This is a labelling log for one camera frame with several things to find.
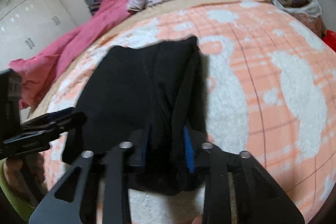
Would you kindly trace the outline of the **right hand thumb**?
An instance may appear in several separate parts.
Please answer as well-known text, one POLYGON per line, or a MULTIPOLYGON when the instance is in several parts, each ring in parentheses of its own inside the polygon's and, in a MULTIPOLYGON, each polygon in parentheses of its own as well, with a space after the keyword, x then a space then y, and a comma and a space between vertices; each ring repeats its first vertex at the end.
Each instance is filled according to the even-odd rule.
POLYGON ((202 220, 203 220, 202 216, 199 215, 193 219, 192 224, 202 224, 202 220))

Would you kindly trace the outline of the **left hand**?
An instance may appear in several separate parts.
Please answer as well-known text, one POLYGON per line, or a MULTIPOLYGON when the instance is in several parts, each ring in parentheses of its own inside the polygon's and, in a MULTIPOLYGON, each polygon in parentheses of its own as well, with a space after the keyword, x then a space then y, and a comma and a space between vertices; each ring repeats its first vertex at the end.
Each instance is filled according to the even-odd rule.
POLYGON ((29 176, 33 178, 35 186, 42 197, 47 193, 45 184, 44 159, 40 153, 27 155, 25 157, 28 166, 28 175, 22 173, 23 161, 20 158, 8 157, 3 165, 3 174, 9 189, 21 200, 27 201, 33 206, 37 206, 39 200, 33 194, 27 184, 29 176))

